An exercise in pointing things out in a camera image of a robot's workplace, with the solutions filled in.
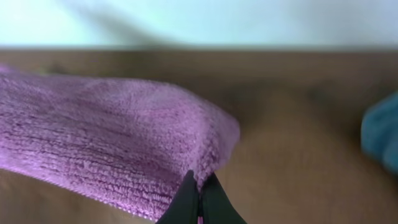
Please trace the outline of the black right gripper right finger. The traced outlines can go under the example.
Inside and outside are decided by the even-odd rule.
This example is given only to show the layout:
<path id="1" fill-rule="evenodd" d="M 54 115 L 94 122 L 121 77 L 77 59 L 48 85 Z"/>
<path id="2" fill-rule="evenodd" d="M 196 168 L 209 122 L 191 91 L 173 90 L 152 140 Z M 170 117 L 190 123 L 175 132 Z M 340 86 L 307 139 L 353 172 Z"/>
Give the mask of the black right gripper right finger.
<path id="1" fill-rule="evenodd" d="M 204 224 L 246 224 L 234 209 L 215 173 L 201 189 L 201 209 Z"/>

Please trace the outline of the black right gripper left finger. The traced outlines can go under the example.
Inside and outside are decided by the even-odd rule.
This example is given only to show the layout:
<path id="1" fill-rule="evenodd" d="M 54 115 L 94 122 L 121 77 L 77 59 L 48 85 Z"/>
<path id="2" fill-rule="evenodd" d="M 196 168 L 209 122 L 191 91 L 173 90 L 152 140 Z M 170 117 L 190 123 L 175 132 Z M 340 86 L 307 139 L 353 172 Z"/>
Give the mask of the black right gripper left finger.
<path id="1" fill-rule="evenodd" d="M 194 173 L 189 170 L 183 178 L 171 204 L 156 224 L 197 224 L 199 194 Z"/>

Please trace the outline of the purple microfiber cloth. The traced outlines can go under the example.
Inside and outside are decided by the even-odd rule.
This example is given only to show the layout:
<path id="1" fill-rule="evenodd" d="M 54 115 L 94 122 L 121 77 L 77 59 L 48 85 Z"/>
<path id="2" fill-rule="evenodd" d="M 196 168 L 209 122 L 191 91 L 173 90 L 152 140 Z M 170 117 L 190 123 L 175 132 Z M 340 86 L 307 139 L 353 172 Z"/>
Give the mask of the purple microfiber cloth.
<path id="1" fill-rule="evenodd" d="M 158 221 L 185 174 L 199 194 L 227 163 L 239 123 L 179 86 L 41 77 L 1 68 L 1 168 Z"/>

